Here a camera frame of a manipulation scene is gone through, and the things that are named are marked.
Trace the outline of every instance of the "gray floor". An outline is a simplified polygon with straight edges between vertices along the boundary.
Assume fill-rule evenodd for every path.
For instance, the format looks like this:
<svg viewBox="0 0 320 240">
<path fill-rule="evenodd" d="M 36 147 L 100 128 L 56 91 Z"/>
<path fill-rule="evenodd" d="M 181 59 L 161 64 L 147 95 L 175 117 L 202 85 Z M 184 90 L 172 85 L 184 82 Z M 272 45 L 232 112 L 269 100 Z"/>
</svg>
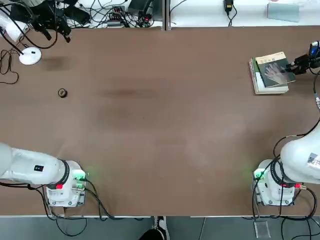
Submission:
<svg viewBox="0 0 320 240">
<path fill-rule="evenodd" d="M 134 219 L 107 220 L 100 222 L 89 219 L 86 230 L 79 236 L 64 236 L 54 221 L 44 217 L 34 218 L 0 218 L 0 233 L 3 240 L 138 240 L 148 230 L 153 219 L 145 218 L 142 221 Z M 271 239 L 281 240 L 281 219 L 270 219 L 268 225 Z M 81 230 L 85 220 L 62 220 L 59 222 L 69 234 Z M 171 240 L 198 240 L 203 218 L 168 217 L 167 225 Z M 310 223 L 312 233 L 320 232 L 319 227 Z M 286 221 L 284 224 L 284 239 L 291 240 L 300 234 L 308 234 L 308 225 L 303 222 Z M 254 240 L 256 239 L 252 220 L 239 217 L 207 218 L 201 240 Z M 308 237 L 297 238 L 308 240 Z"/>
</svg>

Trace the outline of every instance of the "stack of books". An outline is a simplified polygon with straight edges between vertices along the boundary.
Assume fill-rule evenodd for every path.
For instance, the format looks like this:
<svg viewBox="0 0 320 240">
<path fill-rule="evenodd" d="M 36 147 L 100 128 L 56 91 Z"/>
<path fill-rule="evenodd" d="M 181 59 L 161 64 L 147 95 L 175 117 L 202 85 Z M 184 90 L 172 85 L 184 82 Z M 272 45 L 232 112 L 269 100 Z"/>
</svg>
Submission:
<svg viewBox="0 0 320 240">
<path fill-rule="evenodd" d="M 292 72 L 286 71 L 288 60 L 285 53 L 253 57 L 249 61 L 250 73 L 256 94 L 284 94 L 288 83 L 296 80 Z"/>
</svg>

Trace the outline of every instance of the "wooden table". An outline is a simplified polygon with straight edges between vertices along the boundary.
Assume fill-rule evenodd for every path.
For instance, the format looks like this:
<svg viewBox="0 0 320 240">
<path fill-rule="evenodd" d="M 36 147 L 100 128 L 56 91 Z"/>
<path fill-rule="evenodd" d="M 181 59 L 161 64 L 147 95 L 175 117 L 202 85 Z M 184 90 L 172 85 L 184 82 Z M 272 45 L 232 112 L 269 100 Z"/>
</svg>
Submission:
<svg viewBox="0 0 320 240">
<path fill-rule="evenodd" d="M 0 85 L 0 141 L 79 162 L 114 215 L 251 215 L 252 171 L 279 138 L 306 132 L 319 112 L 310 74 L 284 95 L 255 95 L 248 61 L 280 51 L 293 60 L 319 31 L 73 30 L 70 43 L 59 37 L 38 64 L 14 63 L 19 82 Z M 49 44 L 40 33 L 30 37 Z M 307 215 L 312 201 L 301 196 L 283 213 Z M 1 188 L 0 202 L 0 215 L 45 213 L 29 190 Z M 71 212 L 97 215 L 97 204 L 88 196 Z"/>
</svg>

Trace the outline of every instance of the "small round object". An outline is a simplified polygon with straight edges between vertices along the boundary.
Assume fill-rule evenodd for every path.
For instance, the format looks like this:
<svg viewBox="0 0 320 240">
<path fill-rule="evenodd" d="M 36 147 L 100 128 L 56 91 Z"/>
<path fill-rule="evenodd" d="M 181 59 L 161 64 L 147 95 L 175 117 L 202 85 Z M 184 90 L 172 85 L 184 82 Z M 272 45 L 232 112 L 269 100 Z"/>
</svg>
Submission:
<svg viewBox="0 0 320 240">
<path fill-rule="evenodd" d="M 68 95 L 68 91 L 67 90 L 65 90 L 64 88 L 60 88 L 59 90 L 58 90 L 58 95 L 59 95 L 59 97 L 60 98 L 65 98 L 67 95 Z"/>
</svg>

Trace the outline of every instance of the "shoe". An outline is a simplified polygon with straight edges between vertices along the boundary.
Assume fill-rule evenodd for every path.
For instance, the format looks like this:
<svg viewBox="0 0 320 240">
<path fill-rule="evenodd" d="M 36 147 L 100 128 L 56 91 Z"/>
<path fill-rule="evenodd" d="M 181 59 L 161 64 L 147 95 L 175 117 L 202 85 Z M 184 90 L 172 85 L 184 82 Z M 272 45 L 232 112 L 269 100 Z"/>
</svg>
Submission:
<svg viewBox="0 0 320 240">
<path fill-rule="evenodd" d="M 170 240 L 169 231 L 167 229 L 167 221 L 165 216 L 154 216 L 153 229 L 158 230 L 163 240 Z"/>
</svg>

